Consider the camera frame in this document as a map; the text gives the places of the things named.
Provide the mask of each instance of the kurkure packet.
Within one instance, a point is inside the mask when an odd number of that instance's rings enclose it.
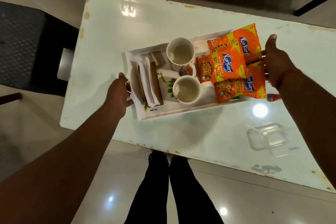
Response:
[[[219,38],[208,40],[208,44],[211,52],[216,52],[236,40],[241,43],[246,63],[261,59],[261,46],[255,23]]]
[[[239,41],[208,56],[197,57],[196,66],[197,76],[201,83],[246,78],[246,65]]]
[[[245,95],[252,98],[265,98],[265,67],[263,61],[247,66],[247,79],[231,79],[215,83],[217,102]]]

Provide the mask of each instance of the kurkure logo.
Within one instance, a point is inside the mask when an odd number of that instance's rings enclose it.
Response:
[[[223,68],[226,72],[232,73],[234,70],[232,69],[232,61],[230,54],[222,54],[223,57]]]
[[[246,37],[240,37],[240,42],[241,42],[241,47],[243,48],[243,53],[246,54],[250,54],[249,51],[249,44],[247,43],[247,39]]]
[[[249,91],[255,91],[253,88],[253,76],[252,73],[250,73],[250,78],[247,78],[245,80],[245,88],[247,88]]]

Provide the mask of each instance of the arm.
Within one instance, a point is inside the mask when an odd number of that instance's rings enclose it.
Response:
[[[271,35],[266,43],[265,63],[270,81],[295,67],[287,53],[276,48],[275,41],[276,35]],[[278,91],[310,152],[336,188],[336,98],[301,72],[286,75]]]
[[[0,184],[3,223],[70,223],[126,107],[133,103],[120,73],[102,107],[60,144]]]

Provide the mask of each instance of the tiled floor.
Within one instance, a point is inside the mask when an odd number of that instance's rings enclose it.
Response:
[[[0,1],[39,8],[79,27],[85,0]],[[327,1],[300,18],[206,0],[176,1],[336,28],[335,0]],[[291,0],[290,7],[297,9],[308,1]],[[281,0],[265,2],[281,3]],[[14,92],[18,90],[0,86],[0,95]],[[0,180],[71,133],[58,126],[62,97],[22,93],[22,101],[0,106]],[[145,174],[149,153],[146,148],[111,141],[73,223],[123,223]],[[227,215],[223,216],[225,223],[308,224],[334,223],[336,219],[336,195],[333,193],[196,160],[189,163],[216,209],[227,210]],[[177,223],[171,189],[167,213],[168,223]]]

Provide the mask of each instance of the hand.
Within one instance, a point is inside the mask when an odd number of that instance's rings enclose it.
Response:
[[[126,101],[130,95],[127,92],[125,85],[127,81],[125,75],[119,73],[119,78],[115,79],[108,88],[106,100],[103,104],[104,107],[109,108],[111,111],[115,111],[119,119],[126,114],[126,107],[133,104],[133,100]]]
[[[266,55],[264,59],[266,72],[271,82],[276,81],[286,70],[295,68],[288,54],[277,48],[276,41],[277,35],[270,35],[265,45],[265,51],[263,51],[263,55]]]

